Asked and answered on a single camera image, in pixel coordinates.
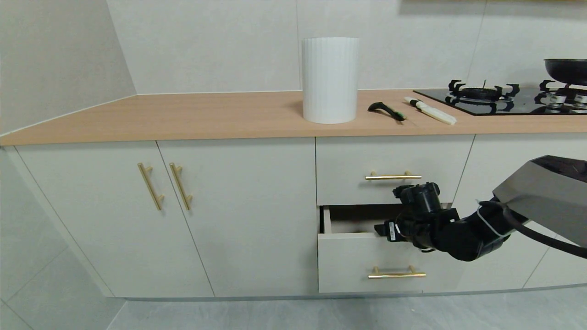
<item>closed drawer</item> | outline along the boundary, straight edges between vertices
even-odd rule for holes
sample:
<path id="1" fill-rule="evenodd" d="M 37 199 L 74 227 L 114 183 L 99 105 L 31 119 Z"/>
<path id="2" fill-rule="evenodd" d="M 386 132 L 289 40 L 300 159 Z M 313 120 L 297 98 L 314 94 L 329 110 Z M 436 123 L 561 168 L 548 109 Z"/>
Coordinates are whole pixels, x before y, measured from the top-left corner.
<path id="1" fill-rule="evenodd" d="M 393 217 L 391 213 L 396 208 L 389 214 L 370 215 L 369 219 L 342 219 L 341 214 L 354 212 L 344 207 L 322 209 L 323 234 L 318 234 L 320 293 L 422 292 L 425 289 L 438 292 L 454 291 L 457 287 L 462 268 L 446 267 L 445 259 L 438 257 L 441 252 L 423 253 L 411 243 L 391 243 L 375 233 L 373 225 Z M 409 266 L 426 276 L 411 276 Z M 374 267 L 378 267 L 380 273 L 407 276 L 369 278 L 370 274 L 375 274 Z"/>
<path id="2" fill-rule="evenodd" d="M 473 135 L 316 138 L 318 205 L 395 203 L 393 189 L 436 182 L 451 203 Z M 421 176 L 419 180 L 366 180 L 373 174 Z"/>

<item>gold drawer handle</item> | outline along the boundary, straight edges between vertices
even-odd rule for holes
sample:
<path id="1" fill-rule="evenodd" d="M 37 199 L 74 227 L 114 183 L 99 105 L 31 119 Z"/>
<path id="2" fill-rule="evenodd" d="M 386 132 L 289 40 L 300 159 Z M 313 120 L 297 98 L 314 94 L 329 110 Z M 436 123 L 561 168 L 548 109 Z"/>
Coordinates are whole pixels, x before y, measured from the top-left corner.
<path id="1" fill-rule="evenodd" d="M 180 191 L 181 199 L 184 201 L 185 209 L 189 211 L 192 195 L 189 195 L 189 196 L 185 195 L 185 190 L 183 189 L 183 184 L 181 183 L 181 179 L 180 179 L 181 166 L 176 166 L 174 163 L 169 163 L 169 167 L 171 168 L 171 172 L 173 173 L 173 177 L 176 180 L 177 188 Z"/>
<path id="2" fill-rule="evenodd" d="M 379 267 L 373 267 L 373 273 L 369 274 L 369 278 L 403 278 L 403 277 L 426 277 L 425 272 L 416 272 L 414 266 L 409 265 L 408 269 L 410 272 L 398 272 L 398 273 L 381 273 Z"/>
<path id="3" fill-rule="evenodd" d="M 147 172 L 151 171 L 153 169 L 153 166 L 149 166 L 149 167 L 145 168 L 143 166 L 143 163 L 139 163 L 137 165 L 139 167 L 139 170 L 141 171 L 141 174 L 143 175 L 143 180 L 145 180 L 145 184 L 147 185 L 147 188 L 149 189 L 149 193 L 151 193 L 151 197 L 153 198 L 153 202 L 155 202 L 155 206 L 157 207 L 157 211 L 161 211 L 161 202 L 163 201 L 163 198 L 165 196 L 164 195 L 157 196 L 157 194 L 155 193 L 155 189 L 153 189 L 153 184 L 151 183 L 151 178 L 149 177 L 149 175 L 147 175 Z"/>
<path id="4" fill-rule="evenodd" d="M 410 171 L 406 171 L 406 173 L 402 176 L 378 176 L 375 171 L 371 172 L 371 175 L 366 176 L 365 180 L 417 180 L 422 179 L 422 176 L 414 176 L 410 173 Z"/>

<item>black stovetop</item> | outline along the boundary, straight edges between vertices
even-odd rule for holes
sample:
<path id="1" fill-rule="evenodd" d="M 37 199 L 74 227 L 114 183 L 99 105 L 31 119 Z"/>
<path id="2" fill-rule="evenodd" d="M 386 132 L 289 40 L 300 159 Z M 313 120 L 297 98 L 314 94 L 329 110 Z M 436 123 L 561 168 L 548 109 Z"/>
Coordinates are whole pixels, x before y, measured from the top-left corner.
<path id="1" fill-rule="evenodd" d="M 474 116 L 587 115 L 587 103 L 575 101 L 584 96 L 581 102 L 585 102 L 587 89 L 574 89 L 568 86 L 551 89 L 546 85 L 553 82 L 552 80 L 545 80 L 540 87 L 509 85 L 492 89 L 468 89 L 460 88 L 464 84 L 458 84 L 458 81 L 452 81 L 448 89 L 420 89 L 414 92 Z M 476 95 L 486 99 L 476 99 Z"/>

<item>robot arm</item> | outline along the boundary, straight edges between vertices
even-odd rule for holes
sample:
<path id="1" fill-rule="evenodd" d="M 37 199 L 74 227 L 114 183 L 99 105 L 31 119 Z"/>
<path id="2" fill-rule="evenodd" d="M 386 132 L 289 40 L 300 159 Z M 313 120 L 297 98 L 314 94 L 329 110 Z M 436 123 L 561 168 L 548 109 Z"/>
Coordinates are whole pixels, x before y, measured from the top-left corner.
<path id="1" fill-rule="evenodd" d="M 472 215 L 444 209 L 436 183 L 400 186 L 394 195 L 406 206 L 395 219 L 376 225 L 391 242 L 409 241 L 423 252 L 443 251 L 472 261 L 499 248 L 514 231 L 559 250 L 587 258 L 587 162 L 544 156 L 527 162 L 493 190 Z M 581 247 L 526 228 L 533 220 Z"/>

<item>black cable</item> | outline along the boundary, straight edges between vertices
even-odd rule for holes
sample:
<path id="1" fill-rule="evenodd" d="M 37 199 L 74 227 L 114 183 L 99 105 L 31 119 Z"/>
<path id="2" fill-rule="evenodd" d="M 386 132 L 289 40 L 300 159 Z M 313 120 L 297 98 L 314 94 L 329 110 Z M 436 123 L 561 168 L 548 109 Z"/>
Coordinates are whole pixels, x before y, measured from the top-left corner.
<path id="1" fill-rule="evenodd" d="M 503 210 L 504 218 L 508 222 L 508 224 L 510 226 L 512 226 L 514 229 L 516 229 L 517 231 L 519 231 L 520 233 L 522 233 L 523 235 L 525 235 L 525 236 L 527 236 L 537 242 L 540 242 L 540 243 L 543 243 L 547 246 L 555 248 L 557 250 L 561 250 L 563 252 L 567 252 L 572 255 L 576 255 L 577 257 L 587 259 L 587 248 L 578 247 L 573 244 L 569 244 L 569 243 L 566 243 L 563 241 L 556 240 L 552 237 L 548 237 L 546 235 L 543 235 L 537 231 L 534 231 L 534 230 L 524 226 L 523 224 L 521 224 L 518 220 L 516 220 L 514 218 L 514 216 L 510 212 L 510 208 L 507 205 L 505 205 L 504 203 L 500 203 L 497 201 L 482 201 L 479 203 L 479 205 L 501 207 L 501 209 Z"/>

